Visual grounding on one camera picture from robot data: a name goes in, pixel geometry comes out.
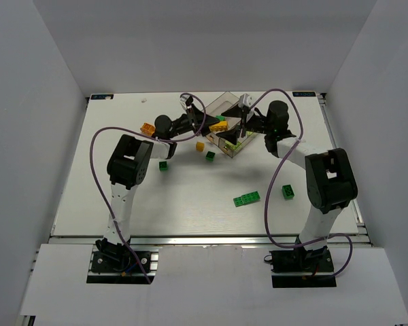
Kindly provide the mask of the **long yellow lego brick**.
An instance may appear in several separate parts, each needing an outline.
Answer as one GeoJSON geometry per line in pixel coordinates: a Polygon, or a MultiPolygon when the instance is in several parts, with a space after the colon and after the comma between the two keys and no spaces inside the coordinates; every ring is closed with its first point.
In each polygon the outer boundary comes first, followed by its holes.
{"type": "Polygon", "coordinates": [[[219,121],[217,124],[213,124],[209,127],[209,130],[214,133],[224,132],[228,130],[227,121],[219,121]]]}

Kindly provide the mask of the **orange lego brick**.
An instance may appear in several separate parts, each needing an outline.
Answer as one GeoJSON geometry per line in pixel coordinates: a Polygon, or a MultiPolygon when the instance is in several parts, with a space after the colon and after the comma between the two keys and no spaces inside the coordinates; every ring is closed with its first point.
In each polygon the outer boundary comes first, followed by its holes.
{"type": "Polygon", "coordinates": [[[141,131],[142,134],[145,134],[145,135],[151,137],[155,133],[156,128],[152,124],[144,123],[141,126],[140,131],[141,131]]]}

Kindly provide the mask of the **green rounded lego brick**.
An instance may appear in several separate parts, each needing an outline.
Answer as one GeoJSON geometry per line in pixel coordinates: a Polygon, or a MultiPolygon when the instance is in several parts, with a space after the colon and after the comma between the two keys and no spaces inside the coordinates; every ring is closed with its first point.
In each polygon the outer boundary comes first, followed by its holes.
{"type": "Polygon", "coordinates": [[[161,161],[158,163],[159,171],[166,171],[168,170],[168,164],[166,161],[161,161]]]}

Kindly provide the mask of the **long green lego plate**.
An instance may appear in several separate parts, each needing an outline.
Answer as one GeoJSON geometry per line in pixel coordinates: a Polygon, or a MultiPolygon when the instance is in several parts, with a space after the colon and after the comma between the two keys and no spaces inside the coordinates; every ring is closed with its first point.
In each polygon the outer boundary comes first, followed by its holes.
{"type": "Polygon", "coordinates": [[[235,207],[244,206],[258,201],[260,201],[260,194],[257,191],[243,194],[239,197],[233,198],[233,203],[235,207]]]}

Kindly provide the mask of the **lime lego brick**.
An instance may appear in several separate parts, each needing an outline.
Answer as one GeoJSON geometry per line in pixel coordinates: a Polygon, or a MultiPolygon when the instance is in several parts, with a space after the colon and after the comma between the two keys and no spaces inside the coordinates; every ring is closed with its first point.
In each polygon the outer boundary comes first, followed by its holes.
{"type": "Polygon", "coordinates": [[[241,145],[242,145],[242,144],[241,144],[240,142],[238,142],[236,145],[233,145],[233,146],[232,146],[233,151],[235,151],[235,150],[237,150],[238,148],[240,148],[241,145]]]}

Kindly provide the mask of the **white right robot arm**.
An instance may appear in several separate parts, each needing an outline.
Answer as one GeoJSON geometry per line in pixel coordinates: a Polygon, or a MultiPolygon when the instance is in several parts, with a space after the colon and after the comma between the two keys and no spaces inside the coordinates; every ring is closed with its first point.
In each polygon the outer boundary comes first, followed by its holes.
{"type": "Polygon", "coordinates": [[[288,105],[283,101],[271,102],[266,114],[237,103],[222,116],[240,121],[234,129],[219,133],[219,137],[234,142],[246,132],[263,134],[269,153],[305,171],[311,206],[305,226],[296,238],[293,260],[302,269],[316,265],[327,250],[327,240],[338,215],[358,195],[346,151],[324,150],[302,142],[289,129],[288,105]]]}

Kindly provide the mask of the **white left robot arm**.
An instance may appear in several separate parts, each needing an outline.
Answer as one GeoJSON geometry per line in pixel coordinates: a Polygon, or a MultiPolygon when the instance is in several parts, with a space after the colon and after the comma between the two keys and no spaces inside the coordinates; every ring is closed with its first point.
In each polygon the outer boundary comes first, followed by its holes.
{"type": "Polygon", "coordinates": [[[178,119],[158,116],[153,125],[143,124],[141,131],[154,141],[143,141],[128,134],[120,137],[107,163],[111,185],[110,212],[107,228],[96,247],[103,261],[116,272],[123,272],[137,263],[127,246],[131,239],[131,211],[138,186],[145,179],[152,158],[170,159],[177,144],[170,140],[187,132],[210,133],[210,126],[219,119],[205,115],[195,105],[187,105],[186,112],[178,119]]]}

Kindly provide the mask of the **clear three-compartment container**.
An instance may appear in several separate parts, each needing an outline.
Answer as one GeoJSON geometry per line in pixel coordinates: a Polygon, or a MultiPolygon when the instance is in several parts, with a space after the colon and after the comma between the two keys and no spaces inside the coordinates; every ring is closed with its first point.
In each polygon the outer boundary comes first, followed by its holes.
{"type": "Polygon", "coordinates": [[[211,132],[206,138],[230,158],[234,158],[258,135],[255,132],[247,131],[245,136],[242,137],[241,133],[239,133],[234,143],[235,132],[237,127],[240,126],[241,118],[223,117],[222,114],[231,107],[236,106],[238,102],[239,97],[230,92],[225,92],[206,106],[207,114],[220,120],[219,124],[209,128],[211,132]]]}

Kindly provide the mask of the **small yellow lego brick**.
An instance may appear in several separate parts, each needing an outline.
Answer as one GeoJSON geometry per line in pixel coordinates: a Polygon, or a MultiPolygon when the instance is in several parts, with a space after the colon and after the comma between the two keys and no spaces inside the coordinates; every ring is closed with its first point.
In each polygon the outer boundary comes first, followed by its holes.
{"type": "Polygon", "coordinates": [[[202,143],[202,142],[197,142],[196,145],[195,145],[195,148],[196,148],[197,151],[203,152],[204,149],[205,149],[205,144],[202,143]]]}

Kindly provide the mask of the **small green lego brick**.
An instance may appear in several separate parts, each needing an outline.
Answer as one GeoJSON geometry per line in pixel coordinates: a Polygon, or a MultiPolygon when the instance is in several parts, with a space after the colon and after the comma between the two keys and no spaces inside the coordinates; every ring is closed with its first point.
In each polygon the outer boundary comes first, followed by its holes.
{"type": "Polygon", "coordinates": [[[206,153],[205,159],[206,159],[207,161],[209,161],[209,162],[213,162],[214,159],[215,159],[215,156],[216,156],[216,154],[215,154],[214,152],[208,151],[208,152],[206,153]]]}

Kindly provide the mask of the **blue label left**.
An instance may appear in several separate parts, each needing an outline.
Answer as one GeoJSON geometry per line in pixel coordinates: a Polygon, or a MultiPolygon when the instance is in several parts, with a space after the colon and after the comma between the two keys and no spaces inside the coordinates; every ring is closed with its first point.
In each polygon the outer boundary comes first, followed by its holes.
{"type": "Polygon", "coordinates": [[[92,94],[90,96],[91,101],[105,101],[112,100],[114,98],[113,94],[92,94]]]}

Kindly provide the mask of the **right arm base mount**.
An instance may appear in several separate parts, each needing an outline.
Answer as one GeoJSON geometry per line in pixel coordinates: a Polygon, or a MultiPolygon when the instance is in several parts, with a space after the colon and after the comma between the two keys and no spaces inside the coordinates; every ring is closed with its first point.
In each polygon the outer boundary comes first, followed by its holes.
{"type": "Polygon", "coordinates": [[[334,288],[337,286],[328,248],[317,257],[306,258],[302,249],[276,250],[263,261],[271,267],[274,289],[334,288]]]}

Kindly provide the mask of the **aluminium rail front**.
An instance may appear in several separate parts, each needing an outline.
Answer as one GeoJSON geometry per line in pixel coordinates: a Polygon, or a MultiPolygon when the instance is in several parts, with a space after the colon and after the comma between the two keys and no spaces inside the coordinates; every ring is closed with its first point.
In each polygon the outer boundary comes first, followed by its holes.
{"type": "MultiPolygon", "coordinates": [[[[290,245],[296,236],[275,237],[275,241],[283,245],[290,245]]],[[[355,245],[370,245],[371,241],[367,233],[350,235],[355,245]]],[[[94,245],[98,237],[62,237],[52,236],[48,244],[54,245],[94,245]]],[[[329,244],[345,244],[344,237],[328,239],[329,244]]],[[[134,237],[131,239],[132,246],[144,245],[272,245],[266,236],[193,236],[193,237],[134,237]]]]}

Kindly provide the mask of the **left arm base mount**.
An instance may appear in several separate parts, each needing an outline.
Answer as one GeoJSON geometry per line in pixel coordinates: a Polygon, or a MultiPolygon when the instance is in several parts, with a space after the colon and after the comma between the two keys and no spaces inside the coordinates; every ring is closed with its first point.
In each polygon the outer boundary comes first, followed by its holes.
{"type": "Polygon", "coordinates": [[[136,258],[128,251],[120,260],[94,249],[89,262],[86,282],[105,285],[149,285],[156,275],[158,265],[157,251],[136,251],[147,277],[141,271],[136,258]]]}

